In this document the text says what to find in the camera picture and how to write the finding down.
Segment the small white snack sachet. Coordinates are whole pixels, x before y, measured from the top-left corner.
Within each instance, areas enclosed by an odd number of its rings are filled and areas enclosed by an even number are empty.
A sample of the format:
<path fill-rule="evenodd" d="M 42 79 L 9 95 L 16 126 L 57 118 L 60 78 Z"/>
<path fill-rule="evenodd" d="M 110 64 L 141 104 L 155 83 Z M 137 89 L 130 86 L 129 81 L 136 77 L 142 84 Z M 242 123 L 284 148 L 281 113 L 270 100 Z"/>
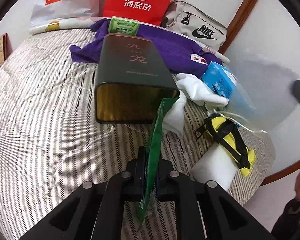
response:
<path fill-rule="evenodd" d="M 203 57 L 197 55 L 197 54 L 191 54 L 190 55 L 191 60 L 197 63 L 201 63 L 201 64 L 207 64 L 206 59 L 204 59 Z"/>

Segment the purple towel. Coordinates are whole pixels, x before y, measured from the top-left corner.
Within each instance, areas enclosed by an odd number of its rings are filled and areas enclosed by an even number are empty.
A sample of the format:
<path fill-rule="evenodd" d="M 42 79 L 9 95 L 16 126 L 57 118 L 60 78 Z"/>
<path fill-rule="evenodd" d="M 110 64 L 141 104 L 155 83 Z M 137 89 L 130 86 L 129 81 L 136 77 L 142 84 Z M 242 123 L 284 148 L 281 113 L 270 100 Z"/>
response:
<path fill-rule="evenodd" d="M 108 34 L 109 23 L 109 19 L 102 19 L 91 25 L 90 30 L 96 33 L 95 40 L 83 48 L 70 46 L 71 58 L 74 62 L 98 63 L 103 39 Z M 200 78 L 211 62 L 222 64 L 221 59 L 210 52 L 203 51 L 196 42 L 169 31 L 140 25 L 137 36 L 147 38 L 154 43 L 167 68 L 173 74 L 189 73 Z M 192 61 L 191 54 L 203 57 L 207 64 Z"/>

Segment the grey Nike bag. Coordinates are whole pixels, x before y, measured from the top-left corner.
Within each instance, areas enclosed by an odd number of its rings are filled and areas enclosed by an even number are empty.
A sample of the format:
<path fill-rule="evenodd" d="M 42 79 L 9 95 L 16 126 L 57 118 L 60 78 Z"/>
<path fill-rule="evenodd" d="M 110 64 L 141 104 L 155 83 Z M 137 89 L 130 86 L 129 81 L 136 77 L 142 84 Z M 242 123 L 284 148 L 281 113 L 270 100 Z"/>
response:
<path fill-rule="evenodd" d="M 227 35 L 227 27 L 182 0 L 170 3 L 161 26 L 199 41 L 215 51 L 223 45 Z"/>

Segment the white Miniso plastic bag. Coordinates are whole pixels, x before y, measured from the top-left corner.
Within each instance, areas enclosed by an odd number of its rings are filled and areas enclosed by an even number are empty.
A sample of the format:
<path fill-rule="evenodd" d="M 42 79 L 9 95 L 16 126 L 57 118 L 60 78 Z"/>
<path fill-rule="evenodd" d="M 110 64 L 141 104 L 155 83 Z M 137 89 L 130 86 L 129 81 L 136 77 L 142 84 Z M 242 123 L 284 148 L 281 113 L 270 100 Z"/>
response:
<path fill-rule="evenodd" d="M 33 0 L 30 23 L 36 26 L 65 18 L 93 17 L 98 13 L 99 0 Z"/>

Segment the blue cardboard box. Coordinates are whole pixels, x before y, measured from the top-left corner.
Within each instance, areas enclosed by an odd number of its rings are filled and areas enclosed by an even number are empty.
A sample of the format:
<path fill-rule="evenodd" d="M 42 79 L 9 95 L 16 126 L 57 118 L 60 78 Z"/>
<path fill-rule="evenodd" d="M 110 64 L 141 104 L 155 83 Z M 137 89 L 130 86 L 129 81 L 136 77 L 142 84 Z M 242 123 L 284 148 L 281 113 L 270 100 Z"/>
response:
<path fill-rule="evenodd" d="M 211 62 L 202 75 L 202 80 L 217 95 L 229 100 L 226 106 L 219 107 L 222 114 L 233 118 L 241 126 L 252 128 L 252 123 L 248 118 L 250 114 L 254 113 L 253 103 L 228 68 Z"/>

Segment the green tissue pack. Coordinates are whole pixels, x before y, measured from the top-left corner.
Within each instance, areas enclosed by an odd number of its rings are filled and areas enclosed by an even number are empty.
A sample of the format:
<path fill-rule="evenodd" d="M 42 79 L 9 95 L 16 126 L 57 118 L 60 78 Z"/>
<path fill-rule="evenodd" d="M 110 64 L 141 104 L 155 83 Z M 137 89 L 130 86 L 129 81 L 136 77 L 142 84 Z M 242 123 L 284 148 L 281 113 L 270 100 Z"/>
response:
<path fill-rule="evenodd" d="M 108 33 L 136 36 L 139 27 L 140 22 L 137 20 L 113 16 L 109 23 Z"/>

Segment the striped quilted mattress pad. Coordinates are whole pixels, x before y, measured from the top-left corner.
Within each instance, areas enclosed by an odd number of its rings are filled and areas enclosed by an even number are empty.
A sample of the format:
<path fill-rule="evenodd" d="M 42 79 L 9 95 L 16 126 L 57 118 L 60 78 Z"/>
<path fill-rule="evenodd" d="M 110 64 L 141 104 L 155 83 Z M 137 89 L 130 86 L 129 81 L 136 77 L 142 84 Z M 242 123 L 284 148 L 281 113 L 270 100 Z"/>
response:
<path fill-rule="evenodd" d="M 0 68 L 0 232 L 19 239 L 83 182 L 107 181 L 146 146 L 150 125 L 102 125 L 95 120 L 97 64 L 74 63 L 71 45 L 94 40 L 89 29 L 41 33 L 25 40 Z M 167 133 L 161 152 L 174 169 L 190 175 L 212 146 L 194 131 L 207 117 L 192 101 L 185 106 L 183 137 Z M 269 136 L 240 131 L 256 153 L 248 177 L 238 171 L 228 193 L 244 205 L 275 160 Z M 121 239 L 177 239 L 174 202 L 154 193 L 139 229 L 136 205 L 125 204 Z"/>

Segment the green sachet packet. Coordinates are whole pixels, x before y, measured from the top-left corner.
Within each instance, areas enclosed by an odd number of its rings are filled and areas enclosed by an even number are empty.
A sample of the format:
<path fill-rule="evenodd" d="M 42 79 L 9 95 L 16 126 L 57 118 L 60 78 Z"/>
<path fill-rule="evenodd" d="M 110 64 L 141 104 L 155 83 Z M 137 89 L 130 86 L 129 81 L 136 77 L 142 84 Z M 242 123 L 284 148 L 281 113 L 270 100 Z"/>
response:
<path fill-rule="evenodd" d="M 179 98 L 164 98 L 162 99 L 160 106 L 157 110 L 157 114 L 153 120 L 151 126 L 150 135 L 148 137 L 145 161 L 144 161 L 144 173 L 143 173 L 143 189 L 142 199 L 139 202 L 137 208 L 137 217 L 140 225 L 146 218 L 150 195 L 153 190 L 155 179 L 157 176 L 158 163 L 161 156 L 161 139 L 162 139 L 162 124 L 165 115 L 172 108 L 175 102 Z"/>

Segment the brown wooden door frame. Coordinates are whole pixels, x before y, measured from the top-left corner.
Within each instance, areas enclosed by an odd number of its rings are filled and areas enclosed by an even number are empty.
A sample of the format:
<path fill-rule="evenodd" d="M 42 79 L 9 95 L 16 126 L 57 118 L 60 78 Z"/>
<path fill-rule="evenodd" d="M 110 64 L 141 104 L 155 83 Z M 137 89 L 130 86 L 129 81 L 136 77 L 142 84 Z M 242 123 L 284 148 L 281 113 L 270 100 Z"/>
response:
<path fill-rule="evenodd" d="M 250 16 L 253 11 L 258 0 L 243 0 L 241 5 L 239 6 L 234 18 L 230 22 L 228 26 L 228 32 L 226 35 L 226 40 L 223 45 L 220 47 L 219 52 L 224 54 L 227 49 L 230 47 L 230 44 L 234 41 L 246 20 Z"/>

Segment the yellow black pouch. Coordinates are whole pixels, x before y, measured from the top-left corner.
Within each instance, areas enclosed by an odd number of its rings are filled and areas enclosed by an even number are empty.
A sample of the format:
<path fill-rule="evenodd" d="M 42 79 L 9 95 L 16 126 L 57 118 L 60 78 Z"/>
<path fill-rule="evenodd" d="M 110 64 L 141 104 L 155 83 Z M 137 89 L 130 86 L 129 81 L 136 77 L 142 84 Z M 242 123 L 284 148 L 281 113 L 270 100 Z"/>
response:
<path fill-rule="evenodd" d="M 233 121 L 213 114 L 204 120 L 204 123 L 195 130 L 194 135 L 199 139 L 204 133 L 208 133 L 216 143 L 230 153 L 243 177 L 249 176 L 257 157 L 255 151 L 246 146 Z"/>

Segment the white cloth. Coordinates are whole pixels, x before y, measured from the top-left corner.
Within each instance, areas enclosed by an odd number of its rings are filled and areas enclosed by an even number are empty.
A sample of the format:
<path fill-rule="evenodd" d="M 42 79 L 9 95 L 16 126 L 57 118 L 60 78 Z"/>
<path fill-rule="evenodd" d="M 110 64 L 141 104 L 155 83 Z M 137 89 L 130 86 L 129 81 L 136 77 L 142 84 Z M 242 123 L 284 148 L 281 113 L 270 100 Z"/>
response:
<path fill-rule="evenodd" d="M 225 107 L 229 99 L 215 94 L 202 80 L 192 74 L 179 73 L 176 76 L 179 89 L 179 99 L 172 105 L 163 119 L 162 132 L 167 134 L 172 132 L 178 137 L 183 137 L 185 124 L 184 108 L 187 99 L 197 106 L 205 104 L 213 107 Z"/>

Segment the clear plastic bag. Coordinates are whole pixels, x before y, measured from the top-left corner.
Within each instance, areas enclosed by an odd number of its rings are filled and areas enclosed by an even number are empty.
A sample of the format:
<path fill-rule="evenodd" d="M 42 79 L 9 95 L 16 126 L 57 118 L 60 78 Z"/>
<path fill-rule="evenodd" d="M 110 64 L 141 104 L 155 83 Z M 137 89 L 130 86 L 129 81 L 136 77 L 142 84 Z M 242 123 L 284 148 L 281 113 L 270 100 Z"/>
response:
<path fill-rule="evenodd" d="M 237 79 L 226 107 L 216 112 L 247 131 L 261 135 L 294 111 L 292 85 L 298 74 L 260 55 L 245 53 L 230 66 Z"/>

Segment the dark green tea tin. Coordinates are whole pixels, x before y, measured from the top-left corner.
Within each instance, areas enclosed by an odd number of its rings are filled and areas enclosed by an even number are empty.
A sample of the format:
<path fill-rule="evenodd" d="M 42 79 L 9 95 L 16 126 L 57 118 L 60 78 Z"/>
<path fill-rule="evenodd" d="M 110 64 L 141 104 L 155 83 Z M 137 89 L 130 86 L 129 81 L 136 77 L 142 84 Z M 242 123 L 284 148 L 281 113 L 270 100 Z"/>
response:
<path fill-rule="evenodd" d="M 108 34 L 103 39 L 95 81 L 95 115 L 101 124 L 150 124 L 163 99 L 179 89 L 154 43 Z"/>

